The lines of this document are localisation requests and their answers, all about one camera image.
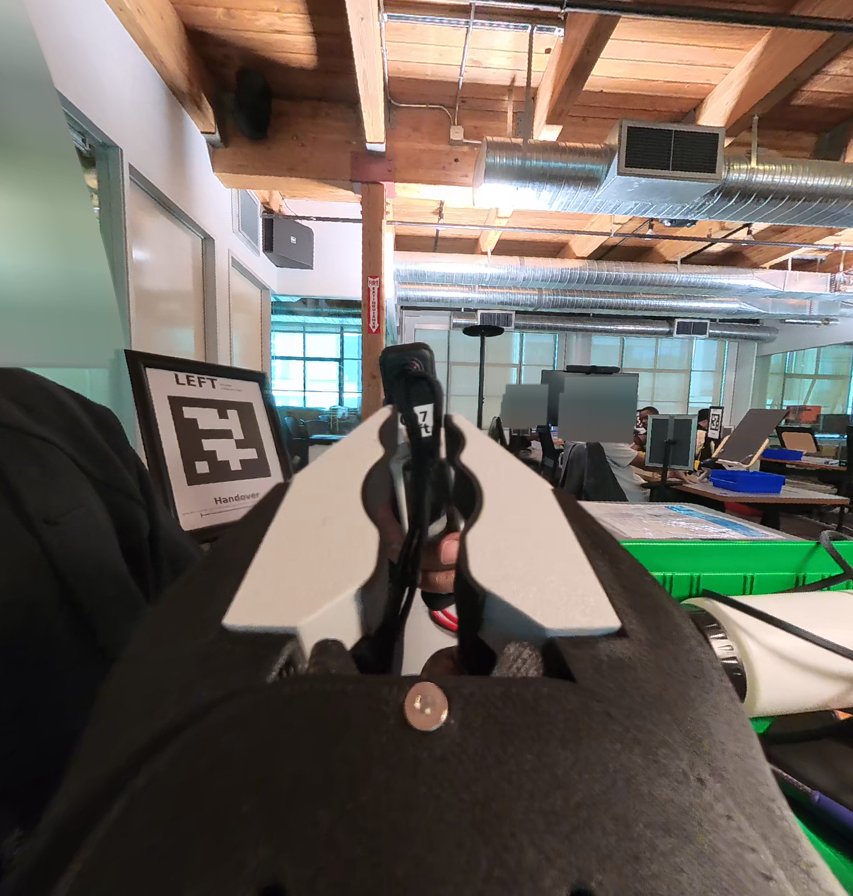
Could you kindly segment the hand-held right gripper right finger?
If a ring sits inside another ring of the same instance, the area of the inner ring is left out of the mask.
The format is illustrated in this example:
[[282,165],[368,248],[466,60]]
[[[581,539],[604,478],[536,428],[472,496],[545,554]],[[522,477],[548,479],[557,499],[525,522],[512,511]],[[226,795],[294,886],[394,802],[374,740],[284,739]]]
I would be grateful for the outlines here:
[[460,415],[445,418],[463,655],[618,633],[622,622],[555,492]]

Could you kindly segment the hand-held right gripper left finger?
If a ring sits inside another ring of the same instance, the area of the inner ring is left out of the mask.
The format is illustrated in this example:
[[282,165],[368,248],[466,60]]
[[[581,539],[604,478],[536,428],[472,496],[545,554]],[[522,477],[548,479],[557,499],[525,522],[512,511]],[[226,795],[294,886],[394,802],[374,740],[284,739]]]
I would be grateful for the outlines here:
[[396,413],[383,407],[294,476],[222,617],[224,629],[293,635],[306,658],[324,640],[347,649],[359,641],[360,590],[379,550],[365,482],[397,435]]

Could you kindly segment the green plastic bin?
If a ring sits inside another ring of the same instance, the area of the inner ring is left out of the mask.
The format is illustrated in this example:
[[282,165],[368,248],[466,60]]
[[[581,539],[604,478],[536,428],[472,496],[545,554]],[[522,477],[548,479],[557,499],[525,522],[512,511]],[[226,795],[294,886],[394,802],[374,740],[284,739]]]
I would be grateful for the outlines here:
[[[706,594],[740,598],[853,589],[853,539],[824,535],[818,542],[626,541],[622,546],[680,602]],[[853,811],[853,709],[751,720],[769,763]],[[788,801],[806,836],[853,894],[853,842]]]

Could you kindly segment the blue handled tool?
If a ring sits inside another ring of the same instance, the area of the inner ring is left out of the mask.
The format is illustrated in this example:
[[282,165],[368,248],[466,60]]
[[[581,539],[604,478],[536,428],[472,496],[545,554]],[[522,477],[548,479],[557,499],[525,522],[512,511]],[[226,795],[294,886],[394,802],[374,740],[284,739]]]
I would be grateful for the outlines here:
[[803,806],[816,818],[845,839],[853,842],[853,811],[805,785],[799,779],[770,763],[769,768],[783,794]]

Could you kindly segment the person's left hand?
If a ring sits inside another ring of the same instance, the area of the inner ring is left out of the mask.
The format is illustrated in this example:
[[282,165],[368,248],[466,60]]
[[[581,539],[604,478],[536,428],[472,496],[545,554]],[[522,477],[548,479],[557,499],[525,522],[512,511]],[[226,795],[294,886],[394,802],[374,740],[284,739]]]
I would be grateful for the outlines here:
[[448,532],[425,545],[420,558],[419,588],[428,594],[454,592],[461,532]]

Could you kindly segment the black round lamp stand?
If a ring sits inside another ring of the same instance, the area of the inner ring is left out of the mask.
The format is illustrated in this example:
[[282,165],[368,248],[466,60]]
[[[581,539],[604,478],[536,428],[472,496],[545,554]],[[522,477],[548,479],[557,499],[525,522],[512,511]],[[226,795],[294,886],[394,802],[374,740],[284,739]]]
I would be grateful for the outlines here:
[[501,326],[491,323],[475,323],[463,329],[464,335],[471,339],[478,340],[479,357],[478,357],[478,375],[477,375],[477,423],[478,429],[483,427],[484,404],[485,404],[485,377],[487,363],[487,342],[503,335],[504,330]]

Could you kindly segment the printed paper sheet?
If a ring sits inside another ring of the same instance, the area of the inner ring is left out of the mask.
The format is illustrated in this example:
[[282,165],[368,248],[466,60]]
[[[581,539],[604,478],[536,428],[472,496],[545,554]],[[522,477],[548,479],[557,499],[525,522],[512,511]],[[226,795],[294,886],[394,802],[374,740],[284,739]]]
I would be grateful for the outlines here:
[[694,504],[580,502],[617,540],[783,540],[783,533]]

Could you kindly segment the black monitor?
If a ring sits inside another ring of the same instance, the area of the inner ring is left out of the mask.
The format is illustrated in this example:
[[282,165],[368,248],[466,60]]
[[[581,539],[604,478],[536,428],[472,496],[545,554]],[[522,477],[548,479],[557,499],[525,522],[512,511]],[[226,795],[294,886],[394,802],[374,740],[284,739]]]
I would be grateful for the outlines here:
[[621,369],[617,366],[595,364],[568,364],[564,370],[542,370],[540,382],[547,386],[546,424],[552,429],[558,428],[559,402],[567,376],[618,375],[620,372]]

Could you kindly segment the grey monitor back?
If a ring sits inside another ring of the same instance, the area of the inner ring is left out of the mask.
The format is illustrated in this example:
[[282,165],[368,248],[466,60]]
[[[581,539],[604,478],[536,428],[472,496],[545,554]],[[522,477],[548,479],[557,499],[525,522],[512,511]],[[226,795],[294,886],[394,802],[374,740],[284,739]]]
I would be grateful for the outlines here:
[[646,468],[694,471],[697,439],[694,415],[651,415],[646,430]]

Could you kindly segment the blue plastic bin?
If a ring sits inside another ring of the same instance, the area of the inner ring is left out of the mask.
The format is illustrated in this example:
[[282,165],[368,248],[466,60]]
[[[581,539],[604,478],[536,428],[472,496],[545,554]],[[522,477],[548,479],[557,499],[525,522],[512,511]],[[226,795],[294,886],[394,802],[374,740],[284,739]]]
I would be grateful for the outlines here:
[[786,484],[786,477],[747,469],[713,469],[709,479],[712,487],[747,496],[778,496]]

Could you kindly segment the white cylinder with black cap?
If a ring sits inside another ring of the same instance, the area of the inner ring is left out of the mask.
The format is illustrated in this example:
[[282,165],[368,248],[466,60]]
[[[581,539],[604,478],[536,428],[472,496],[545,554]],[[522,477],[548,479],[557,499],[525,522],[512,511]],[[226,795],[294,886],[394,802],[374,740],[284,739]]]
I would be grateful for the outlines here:
[[853,709],[853,589],[682,603],[747,715]]

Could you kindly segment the large black wall speaker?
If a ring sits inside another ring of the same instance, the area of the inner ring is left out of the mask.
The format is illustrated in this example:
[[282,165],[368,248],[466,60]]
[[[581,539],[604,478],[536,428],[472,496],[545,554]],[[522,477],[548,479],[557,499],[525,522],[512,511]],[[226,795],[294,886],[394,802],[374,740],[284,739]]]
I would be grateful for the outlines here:
[[265,213],[261,218],[262,253],[278,268],[314,269],[314,231],[294,218]]

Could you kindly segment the thin silver air duct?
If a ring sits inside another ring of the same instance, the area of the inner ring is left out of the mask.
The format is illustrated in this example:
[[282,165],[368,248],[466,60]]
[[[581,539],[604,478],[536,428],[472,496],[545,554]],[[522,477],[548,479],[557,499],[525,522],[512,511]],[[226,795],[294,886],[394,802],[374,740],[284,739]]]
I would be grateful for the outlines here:
[[828,326],[853,318],[832,275],[672,264],[515,257],[466,262],[404,253],[395,262],[402,308],[517,315],[655,317],[697,322]]

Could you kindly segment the large silver air duct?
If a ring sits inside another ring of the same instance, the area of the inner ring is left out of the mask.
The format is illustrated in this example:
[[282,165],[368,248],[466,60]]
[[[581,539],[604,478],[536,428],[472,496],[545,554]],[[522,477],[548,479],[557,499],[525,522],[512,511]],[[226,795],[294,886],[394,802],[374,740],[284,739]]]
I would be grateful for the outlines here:
[[724,130],[622,120],[601,144],[486,138],[478,207],[853,229],[853,163],[727,154]]

